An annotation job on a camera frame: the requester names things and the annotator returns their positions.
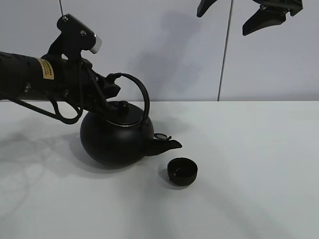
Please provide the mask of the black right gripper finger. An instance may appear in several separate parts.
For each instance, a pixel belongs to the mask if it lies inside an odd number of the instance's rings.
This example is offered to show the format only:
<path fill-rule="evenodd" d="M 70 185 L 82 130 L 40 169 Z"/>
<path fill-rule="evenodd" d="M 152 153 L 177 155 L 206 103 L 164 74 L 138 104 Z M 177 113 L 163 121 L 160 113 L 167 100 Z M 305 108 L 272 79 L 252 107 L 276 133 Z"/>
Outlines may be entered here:
<path fill-rule="evenodd" d="M 247 36 L 260 29 L 281 25 L 286 21 L 286 13 L 259 9 L 242 26 L 242 34 Z"/>
<path fill-rule="evenodd" d="M 196 16 L 203 17 L 203 15 L 208 11 L 208 9 L 216 2 L 217 0 L 201 0 L 198 7 Z"/>

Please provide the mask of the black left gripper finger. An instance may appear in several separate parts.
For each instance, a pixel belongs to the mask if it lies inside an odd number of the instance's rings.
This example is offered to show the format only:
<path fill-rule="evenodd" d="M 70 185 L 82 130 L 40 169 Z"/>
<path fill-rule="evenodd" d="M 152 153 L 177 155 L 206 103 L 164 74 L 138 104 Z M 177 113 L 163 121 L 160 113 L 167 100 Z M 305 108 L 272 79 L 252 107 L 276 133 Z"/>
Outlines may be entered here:
<path fill-rule="evenodd" d="M 121 116 L 119 101 L 105 102 L 101 105 L 101 114 L 107 120 L 115 120 Z"/>
<path fill-rule="evenodd" d="M 120 73 L 110 73 L 106 77 L 102 77 L 101 90 L 105 99 L 110 99 L 118 95 L 121 88 L 115 81 L 120 78 L 120 76 Z"/>

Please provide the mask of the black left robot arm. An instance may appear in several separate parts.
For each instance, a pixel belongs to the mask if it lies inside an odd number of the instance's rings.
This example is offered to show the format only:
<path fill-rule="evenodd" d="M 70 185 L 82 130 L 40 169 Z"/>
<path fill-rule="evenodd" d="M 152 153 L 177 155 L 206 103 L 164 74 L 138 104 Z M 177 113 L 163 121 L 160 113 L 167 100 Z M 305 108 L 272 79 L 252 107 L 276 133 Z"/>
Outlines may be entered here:
<path fill-rule="evenodd" d="M 107 99 L 119 91 L 83 58 L 0 54 L 0 98 L 65 124 L 76 123 L 84 110 L 105 115 L 111 109 Z"/>

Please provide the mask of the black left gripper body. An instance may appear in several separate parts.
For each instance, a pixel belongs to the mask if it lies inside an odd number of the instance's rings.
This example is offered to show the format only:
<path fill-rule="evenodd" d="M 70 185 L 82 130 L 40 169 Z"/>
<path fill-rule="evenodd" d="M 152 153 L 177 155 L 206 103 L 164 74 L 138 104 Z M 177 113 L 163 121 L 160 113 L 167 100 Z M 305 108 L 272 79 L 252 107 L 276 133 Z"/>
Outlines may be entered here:
<path fill-rule="evenodd" d="M 54 79 L 43 79 L 40 93 L 52 103 L 53 113 L 49 117 L 62 117 L 58 102 L 66 102 L 81 117 L 83 111 L 105 115 L 107 101 L 102 93 L 105 77 L 92 69 L 86 59 L 66 60 L 61 56 L 43 56 L 45 66 L 50 66 Z"/>

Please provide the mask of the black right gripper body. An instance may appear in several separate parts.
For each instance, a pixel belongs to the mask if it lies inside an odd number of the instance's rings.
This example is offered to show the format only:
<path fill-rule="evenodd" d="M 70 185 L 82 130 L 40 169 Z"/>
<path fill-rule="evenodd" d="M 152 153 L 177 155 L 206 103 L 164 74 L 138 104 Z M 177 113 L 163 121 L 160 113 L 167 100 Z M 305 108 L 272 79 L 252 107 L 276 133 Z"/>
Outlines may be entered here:
<path fill-rule="evenodd" d="M 260 5 L 260 9 L 273 11 L 276 13 L 290 13 L 290 16 L 295 16 L 303 10 L 302 0 L 253 0 Z"/>

